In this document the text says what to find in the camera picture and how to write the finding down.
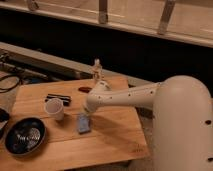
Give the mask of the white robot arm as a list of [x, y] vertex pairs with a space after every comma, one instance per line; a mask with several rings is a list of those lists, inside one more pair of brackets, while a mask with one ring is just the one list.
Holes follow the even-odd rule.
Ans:
[[213, 171], [213, 102], [200, 80], [185, 75], [112, 91], [105, 81], [88, 93], [84, 110], [102, 106], [153, 111], [154, 171]]

